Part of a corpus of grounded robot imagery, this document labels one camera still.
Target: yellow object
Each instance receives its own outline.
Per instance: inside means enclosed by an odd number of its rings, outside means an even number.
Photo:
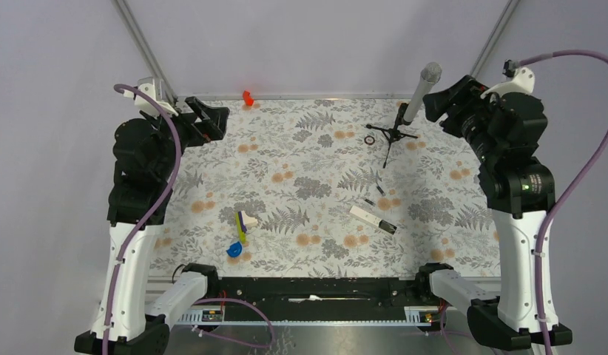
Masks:
[[[241,219],[239,218],[239,214],[235,214],[234,218],[237,219],[237,230],[239,231],[239,241],[241,242],[241,244],[245,244],[246,238],[245,238],[245,232],[243,231],[243,228],[241,226]]]

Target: blue object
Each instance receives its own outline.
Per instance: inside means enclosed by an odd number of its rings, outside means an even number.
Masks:
[[[241,255],[242,251],[243,251],[243,245],[241,244],[241,242],[236,242],[236,243],[232,244],[230,246],[230,249],[228,249],[226,252],[228,253],[228,256],[230,256],[230,257],[238,257],[239,255]]]

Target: red object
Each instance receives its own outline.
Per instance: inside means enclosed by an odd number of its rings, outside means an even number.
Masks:
[[[243,92],[243,100],[246,102],[247,106],[251,106],[254,104],[254,99],[251,98],[251,96],[249,95],[249,91],[244,91]]]

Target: fern leaf pattern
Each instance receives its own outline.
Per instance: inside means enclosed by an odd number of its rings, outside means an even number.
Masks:
[[[419,137],[394,143],[382,168],[387,141],[366,125],[389,127],[399,100],[206,104],[230,110],[226,134],[186,147],[150,277],[169,279],[183,263],[226,277],[412,277],[432,261],[464,276],[499,276],[499,235],[467,142],[415,120],[401,130]],[[354,206],[394,224],[395,234],[356,219]],[[231,258],[238,212],[258,224]]]

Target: metal pole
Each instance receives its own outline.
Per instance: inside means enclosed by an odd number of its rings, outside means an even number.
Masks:
[[[474,78],[478,77],[484,64],[487,62],[487,59],[489,59],[491,56],[493,48],[496,46],[496,43],[498,43],[502,32],[504,32],[504,29],[509,23],[511,16],[513,16],[513,13],[516,11],[520,1],[521,0],[509,0],[507,6],[504,7],[502,14],[500,14],[500,18],[498,18],[498,22],[496,22],[496,26],[493,28],[489,38],[487,39],[487,43],[484,44],[479,57],[476,59],[476,62],[472,67],[470,75],[472,75]]]
[[[175,92],[173,92],[173,88],[169,84],[169,80],[167,80],[166,76],[161,69],[160,64],[156,60],[152,49],[149,48],[147,41],[145,40],[145,36],[141,31],[141,28],[138,26],[132,11],[130,10],[126,0],[112,0],[112,4],[115,5],[115,8],[119,12],[119,16],[121,17],[122,22],[125,24],[128,33],[132,37],[132,40],[136,44],[138,51],[141,52],[141,56],[145,61],[145,65],[147,65],[147,69],[152,74],[152,76],[156,78],[160,78],[163,80],[165,85],[165,93],[169,102],[174,102]]]

